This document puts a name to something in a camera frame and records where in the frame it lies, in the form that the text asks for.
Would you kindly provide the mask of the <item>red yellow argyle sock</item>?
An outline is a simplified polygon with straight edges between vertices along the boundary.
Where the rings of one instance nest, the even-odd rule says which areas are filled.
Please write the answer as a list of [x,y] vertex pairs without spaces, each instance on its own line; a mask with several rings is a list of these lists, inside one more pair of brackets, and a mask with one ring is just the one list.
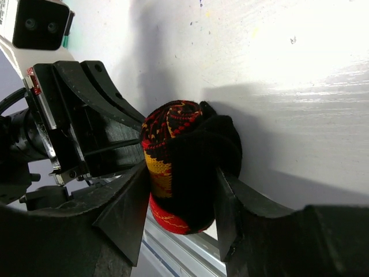
[[233,120],[206,101],[174,100],[151,112],[140,133],[149,205],[165,230],[196,234],[212,225],[216,170],[239,176],[242,144]]

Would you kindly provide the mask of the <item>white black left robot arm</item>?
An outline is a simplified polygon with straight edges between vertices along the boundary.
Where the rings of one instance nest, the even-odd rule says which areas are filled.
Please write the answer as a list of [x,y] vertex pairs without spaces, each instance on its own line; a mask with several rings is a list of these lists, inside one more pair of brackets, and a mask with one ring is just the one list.
[[39,63],[27,70],[24,88],[1,101],[27,108],[1,116],[1,203],[26,196],[40,175],[29,164],[49,160],[57,187],[117,177],[143,160],[144,116],[119,93],[100,61]]

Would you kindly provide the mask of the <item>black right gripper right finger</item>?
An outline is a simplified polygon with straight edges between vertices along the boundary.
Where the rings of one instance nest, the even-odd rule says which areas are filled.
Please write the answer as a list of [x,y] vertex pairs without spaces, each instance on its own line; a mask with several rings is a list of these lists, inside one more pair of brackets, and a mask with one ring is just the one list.
[[368,208],[294,211],[217,171],[214,202],[228,276],[367,276]]

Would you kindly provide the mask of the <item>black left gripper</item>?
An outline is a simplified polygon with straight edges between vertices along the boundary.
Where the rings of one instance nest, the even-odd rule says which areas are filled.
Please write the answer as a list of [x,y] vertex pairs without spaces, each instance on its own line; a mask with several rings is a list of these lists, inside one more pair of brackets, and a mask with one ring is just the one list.
[[[38,63],[25,71],[26,100],[59,186],[85,174],[111,177],[143,160],[139,131],[145,117],[118,91],[100,61]],[[80,98],[105,117],[92,117],[83,156],[71,111]]]

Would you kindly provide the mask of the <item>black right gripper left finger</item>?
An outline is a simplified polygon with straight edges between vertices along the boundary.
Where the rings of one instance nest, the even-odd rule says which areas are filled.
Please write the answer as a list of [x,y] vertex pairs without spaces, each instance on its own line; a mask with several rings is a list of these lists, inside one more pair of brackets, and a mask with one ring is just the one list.
[[57,208],[1,207],[2,276],[130,276],[138,263],[149,174],[123,176]]

